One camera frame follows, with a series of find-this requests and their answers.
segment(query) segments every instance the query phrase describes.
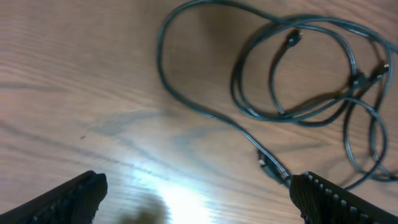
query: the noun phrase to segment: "cable connector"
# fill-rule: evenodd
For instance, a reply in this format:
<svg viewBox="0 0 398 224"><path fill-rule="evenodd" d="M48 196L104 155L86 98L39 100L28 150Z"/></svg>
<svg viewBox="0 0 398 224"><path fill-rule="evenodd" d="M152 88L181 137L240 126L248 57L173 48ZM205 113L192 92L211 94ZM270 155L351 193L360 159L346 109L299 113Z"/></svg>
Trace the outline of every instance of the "cable connector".
<svg viewBox="0 0 398 224"><path fill-rule="evenodd" d="M258 150L259 163L261 169L272 179L274 179L279 184L282 184L286 188L290 188L289 177L283 175L276 166L268 160L268 158Z"/></svg>
<svg viewBox="0 0 398 224"><path fill-rule="evenodd" d="M371 82L377 82L377 81L379 81L382 77L383 77L383 75L386 73L386 72L388 72L390 70L390 66L389 66L389 64L381 64L380 66L379 66L379 68L377 68L374 72L373 72L373 74L369 77L369 80L371 81Z"/></svg>
<svg viewBox="0 0 398 224"><path fill-rule="evenodd" d="M293 30L286 38L287 45L289 47L296 46L296 44L300 42L302 36L303 33L301 32L301 30L298 29Z"/></svg>
<svg viewBox="0 0 398 224"><path fill-rule="evenodd" d="M350 78L351 87L354 89L363 88L367 84L367 79L364 73L358 72Z"/></svg>

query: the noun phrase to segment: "black cable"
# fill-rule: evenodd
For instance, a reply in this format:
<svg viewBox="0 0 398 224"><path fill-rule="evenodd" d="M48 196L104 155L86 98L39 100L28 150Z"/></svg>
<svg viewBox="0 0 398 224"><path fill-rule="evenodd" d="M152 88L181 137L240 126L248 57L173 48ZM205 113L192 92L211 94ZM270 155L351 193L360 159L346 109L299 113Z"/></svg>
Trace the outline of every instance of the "black cable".
<svg viewBox="0 0 398 224"><path fill-rule="evenodd" d="M337 19L334 17L324 17L324 16L309 15L309 14L285 17L282 19L273 16L271 14L262 12L260 10L257 10L255 8L252 8L250 6L247 6L245 4L242 4L240 2L234 2L229 0L228 1L227 0L191 1L174 9L166 17L157 36L157 67L159 70L160 79L162 80L165 89L176 100L180 101L181 103L193 109L194 111L208 118L212 118L218 121L222 121L226 124L229 124L232 127L236 128L238 131L240 131L258 148L259 151L261 151L264 154L266 158L265 162L267 166L269 166L270 168L269 169L270 173L268 173L269 176L276 179L281 184L285 184L286 186L288 186L287 182L291 175L290 171L288 170L288 168L285 167L285 165L283 165L283 163L281 163L278 160L278 158L276 158L275 155L273 155L273 153L270 152L270 150L268 150L265 146L263 146L256 138L254 138L250 133L248 133L242 126L240 126L237 122L233 121L230 117L185 98L168 83L165 77L165 72L163 70L163 65L162 65L162 57L163 57L164 35L166 33L166 30L170 25L171 21L182 11L190 7L198 6L201 4L221 4L225 6L232 6L239 9L243 9L245 11L251 12L255 15L270 20L270 23L267 26L263 27L258 33L256 33L254 37L249 41L249 43L245 46L245 48L243 48L241 54L239 55L235 63L235 66L231 74L231 83L230 83L231 96L235 105L241 110L243 114L252 119L260 121L294 123L305 127L322 127L334 122L340 115L342 115L345 111L347 111L343 126L343 139L345 143L345 148L352 166L358 172L361 172L364 175L355 183L346 187L346 189L352 189L358 186L359 184L363 183L368 178L372 178L376 181L381 181L381 182L393 182L398 180L398 177L396 175L391 174L384 166L382 166L382 161L387 153L388 135L387 135L386 125L384 124L379 114L381 103L387 93L387 90L389 89L392 80L392 73L393 73L392 53L393 52L398 53L398 46L384 40L377 32L373 31L372 29L357 24L355 22L350 22L343 19ZM332 31L330 29L326 29L315 25L309 25L309 23L311 22L328 22L330 24L348 30L354 34L363 36L371 42L380 44L386 53L387 64L383 65L383 67L377 70L375 74L372 74L370 77L366 78L366 76L358 70L354 53L349 44L347 43L347 41L343 38L343 36L339 35L335 31ZM275 59L273 60L270 70L270 77L269 77L269 89L271 97L279 114L266 113L264 111L255 108L252 104L250 104L250 102L244 95L243 84L242 84L244 64L253 48L258 46L260 43L267 40L268 38L290 28L294 28L295 30L287 37L285 44L281 47ZM294 47L300 41L302 36L301 30L304 29L318 31L332 36L345 51L345 54L348 58L351 67L350 68L351 75L349 78L348 86L346 86L345 91L338 91L336 93L323 95L321 97L313 99L310 102L307 102L299 109L296 109L294 111L286 111L279 103L274 90L275 71L279 61L286 53L286 51L288 51L288 49L290 49L291 47ZM371 106L361 101L361 97L375 83L378 82L381 82L383 84L383 88L380 91L374 106ZM311 118L313 116L322 113L323 111L327 110L331 106L341 101L343 102L342 105L329 118L323 121L307 121L308 118ZM371 115L371 122L369 129L369 150L373 155L375 164L369 171L364 171L356 163L348 137L349 121L351 119L353 109L356 105L362 106ZM382 132L382 150L380 155L377 155L376 152L376 123L380 126ZM377 169L380 169L383 174L378 174L378 175L374 174Z"/></svg>

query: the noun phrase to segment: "wood grain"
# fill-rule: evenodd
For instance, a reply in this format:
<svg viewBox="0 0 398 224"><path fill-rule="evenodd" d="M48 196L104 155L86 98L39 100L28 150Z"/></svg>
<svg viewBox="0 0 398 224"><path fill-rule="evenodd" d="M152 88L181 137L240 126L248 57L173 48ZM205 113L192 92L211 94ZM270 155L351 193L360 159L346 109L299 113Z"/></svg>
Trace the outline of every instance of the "wood grain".
<svg viewBox="0 0 398 224"><path fill-rule="evenodd" d="M0 79L0 213L94 170L104 172L109 182L95 223L302 223L288 192L259 170L256 150L242 135L190 111L162 88L155 37L163 18L183 2L2 3L8 19ZM398 43L394 0L244 2L278 16L349 19ZM165 45L172 84L228 113L295 173L312 170L336 183L358 178L345 156L341 119L317 129L261 123L232 104L233 62L265 22L223 6L184 12ZM344 36L359 68L370 72L377 64L371 45L353 34ZM266 73L283 39L284 33L261 44L245 67L249 98L269 111L275 109ZM339 88L348 63L334 40L307 31L277 72L277 94L288 108ZM394 81L382 106L390 135L385 164L391 170L398 169L397 87ZM366 100L372 102L376 91ZM359 161L367 158L368 124L366 113L356 109L350 134ZM397 184L368 181L353 192L398 215Z"/></svg>

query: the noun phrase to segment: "black object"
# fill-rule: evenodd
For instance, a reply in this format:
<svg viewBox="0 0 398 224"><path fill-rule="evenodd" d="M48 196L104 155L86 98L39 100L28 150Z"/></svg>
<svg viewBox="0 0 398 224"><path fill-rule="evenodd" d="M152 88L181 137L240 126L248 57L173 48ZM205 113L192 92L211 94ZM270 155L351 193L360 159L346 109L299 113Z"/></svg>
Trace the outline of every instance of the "black object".
<svg viewBox="0 0 398 224"><path fill-rule="evenodd" d="M286 168L283 163L281 163L278 158L273 155L273 153L263 146L254 136L252 136L248 131L246 131L242 126L240 126L237 122L232 120L229 116L222 114L213 109L207 108L203 105L200 105L196 102L193 102L183 95L181 95L168 81L163 69L163 48L164 48L164 36L166 30L170 23L174 20L174 18L179 15L182 11L203 4L219 4L224 6L236 7L247 12L251 12L259 17L270 20L270 23L266 24L266 26L262 27L258 32L256 32L252 38L248 41L248 44L244 46L236 63L234 65L232 74L231 74L231 84L230 84L230 92L232 99L235 105L239 108L239 110L246 116L256 119L259 121L270 121L270 122L282 122L282 123L293 123L296 125L304 126L304 127L322 127L326 126L332 122L334 122L340 115L342 115L345 111L345 121L343 125L343 139L346 148L346 152L352 166L360 173L364 174L362 178L346 187L346 189L352 189L359 184L363 183L367 178L372 178L376 181L380 182L397 182L398 176L390 173L383 165L382 161L386 156L387 152L387 128L384 124L381 116L379 114L379 109L381 107L381 103L389 89L392 80L393 73L393 60L392 53L398 53L398 46L386 41L383 39L377 32L374 30L362 26L361 24L357 24L355 22L350 22L344 19L338 19L334 17L326 17L326 16L318 16L318 15L298 15L298 16L289 16L289 17L276 17L272 14L262 12L253 7L247 6L240 2L229 1L229 0L198 0L191 1L185 3L176 9L174 9L163 22L162 26L159 29L159 33L157 36L157 68L159 71L160 79L162 80L163 86L165 89L179 102L183 103L185 106L191 108L192 110L208 117L221 122L224 122L238 131L240 131L249 141L251 141L261 152L262 156L264 156L264 170L267 175L281 184L285 186L289 185L289 180L291 173ZM360 35L362 37L367 38L373 44L379 44L385 54L386 54L386 62L381 63L381 69L377 69L369 78L359 71L356 64L356 59L354 56L354 52L351 50L351 47L345 40L345 38L339 33L324 28L320 26L313 25L312 22L327 22L329 24L333 24L337 27L340 27L344 30L350 31L354 34ZM283 46L278 51L275 59L272 61L271 70L269 72L269 91L271 94L271 98L275 104L275 107L278 110L278 114L270 114L265 111L261 111L255 108L248 99L245 97L243 93L243 68L245 61L250 54L251 50L254 49L257 45L261 44L263 41L268 38L281 33L287 29L295 29L288 37ZM299 107L297 110L288 110L283 109L282 105L279 103L275 89L274 89L274 76L277 65L283 55L290 49L295 46L302 38L301 30L314 30L317 32L322 32L334 38L340 46L345 51L345 54L348 58L348 62L350 64L350 76L348 79L348 83L345 86L345 91L337 91L334 93L324 94L317 98L314 98L304 105ZM377 100L374 106L371 106L364 101L361 100L362 96L377 82L381 82L382 89L377 96ZM331 106L343 102L341 106L327 119L323 121L307 121L308 118L314 117ZM351 151L351 144L348 137L348 128L349 121L351 119L352 112L356 105L362 106L371 116L370 128L369 128L369 150L372 154L372 157L375 161L375 164L369 171L363 170L357 163L354 158L354 155ZM376 153L376 124L378 124L382 131L382 150L380 155ZM382 174L375 174L375 171L379 169Z"/></svg>
<svg viewBox="0 0 398 224"><path fill-rule="evenodd" d="M398 217L306 172L291 177L290 198L310 224L394 224Z"/></svg>
<svg viewBox="0 0 398 224"><path fill-rule="evenodd" d="M105 174L88 171L0 215L0 223L90 224L107 189Z"/></svg>

